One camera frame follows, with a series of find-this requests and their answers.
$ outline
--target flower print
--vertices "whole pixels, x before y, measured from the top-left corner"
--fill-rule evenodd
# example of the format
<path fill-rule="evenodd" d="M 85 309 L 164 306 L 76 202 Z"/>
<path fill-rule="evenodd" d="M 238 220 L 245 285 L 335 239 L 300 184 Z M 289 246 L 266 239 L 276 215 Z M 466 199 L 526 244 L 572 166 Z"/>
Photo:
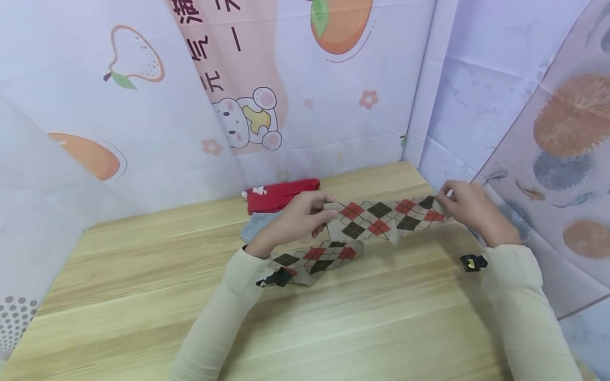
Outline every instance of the flower print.
<path fill-rule="evenodd" d="M 377 104 L 377 102 L 379 102 L 379 98 L 377 98 L 376 90 L 364 90 L 362 92 L 362 98 L 360 98 L 360 102 L 358 102 L 358 104 L 370 109 L 374 104 Z"/>
<path fill-rule="evenodd" d="M 223 147 L 218 144 L 216 139 L 202 140 L 201 146 L 203 147 L 203 152 L 205 152 L 207 155 L 212 154 L 214 156 L 218 156 L 223 150 Z"/>

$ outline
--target red folded garment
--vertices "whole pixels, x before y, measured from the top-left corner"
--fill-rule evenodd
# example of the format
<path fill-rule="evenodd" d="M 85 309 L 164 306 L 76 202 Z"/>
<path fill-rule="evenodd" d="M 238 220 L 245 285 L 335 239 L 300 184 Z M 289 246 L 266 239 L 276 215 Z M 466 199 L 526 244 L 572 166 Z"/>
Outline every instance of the red folded garment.
<path fill-rule="evenodd" d="M 319 179 L 305 179 L 248 189 L 246 190 L 248 214 L 279 212 L 299 193 L 318 189 L 320 189 Z"/>

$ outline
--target green leaf print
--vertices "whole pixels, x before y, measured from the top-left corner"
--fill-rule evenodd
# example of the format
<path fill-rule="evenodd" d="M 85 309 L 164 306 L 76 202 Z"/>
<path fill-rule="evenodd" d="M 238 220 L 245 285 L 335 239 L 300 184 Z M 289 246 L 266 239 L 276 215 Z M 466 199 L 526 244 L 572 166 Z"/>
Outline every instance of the green leaf print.
<path fill-rule="evenodd" d="M 311 3 L 311 23 L 314 25 L 315 32 L 318 38 L 322 38 L 322 34 L 328 24 L 328 5 L 326 0 L 313 0 Z"/>
<path fill-rule="evenodd" d="M 129 78 L 127 78 L 126 76 L 122 76 L 120 74 L 117 73 L 112 73 L 112 79 L 117 83 L 117 85 L 119 85 L 120 87 L 124 87 L 124 88 L 128 88 L 131 90 L 138 90 L 136 89 L 135 85 L 133 82 L 131 82 L 131 80 Z"/>

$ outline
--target brown argyle sock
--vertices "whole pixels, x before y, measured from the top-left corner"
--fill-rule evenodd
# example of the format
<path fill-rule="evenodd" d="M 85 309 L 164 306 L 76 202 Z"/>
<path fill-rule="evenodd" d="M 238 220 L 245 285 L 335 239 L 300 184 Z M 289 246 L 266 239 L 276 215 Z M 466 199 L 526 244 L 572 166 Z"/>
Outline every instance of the brown argyle sock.
<path fill-rule="evenodd" d="M 339 218 L 327 224 L 331 240 L 339 242 L 379 237 L 397 243 L 400 237 L 445 221 L 434 196 L 400 201 L 335 202 L 324 208 L 339 211 Z"/>
<path fill-rule="evenodd" d="M 304 247 L 281 255 L 272 255 L 276 272 L 257 284 L 285 286 L 289 282 L 313 285 L 328 270 L 342 266 L 364 253 L 364 244 L 358 241 L 323 241 L 319 245 Z"/>

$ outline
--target finger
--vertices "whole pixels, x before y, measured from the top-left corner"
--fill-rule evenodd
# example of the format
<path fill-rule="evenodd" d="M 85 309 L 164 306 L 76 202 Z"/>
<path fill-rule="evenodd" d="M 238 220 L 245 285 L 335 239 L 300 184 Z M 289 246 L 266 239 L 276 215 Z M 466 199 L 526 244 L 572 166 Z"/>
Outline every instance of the finger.
<path fill-rule="evenodd" d="M 445 196 L 444 194 L 439 194 L 436 196 L 436 200 L 439 202 L 440 206 L 445 208 L 449 214 L 453 214 L 453 211 L 457 207 L 457 203 L 451 198 Z"/>
<path fill-rule="evenodd" d="M 337 202 L 337 199 L 325 191 L 305 192 L 305 196 L 312 208 L 322 209 L 324 204 L 328 202 Z"/>
<path fill-rule="evenodd" d="M 317 227 L 317 226 L 329 223 L 330 221 L 332 221 L 333 219 L 336 219 L 337 217 L 339 217 L 339 211 L 327 209 L 327 210 L 321 211 L 320 213 L 310 215 L 309 219 L 312 222 L 312 225 Z"/>
<path fill-rule="evenodd" d="M 315 230 L 313 232 L 311 232 L 311 237 L 315 238 L 317 237 L 320 233 L 322 233 L 322 230 L 324 230 L 324 225 L 320 225 L 317 228 L 315 228 Z"/>
<path fill-rule="evenodd" d="M 447 180 L 441 187 L 439 194 L 447 195 L 459 182 L 457 180 Z"/>

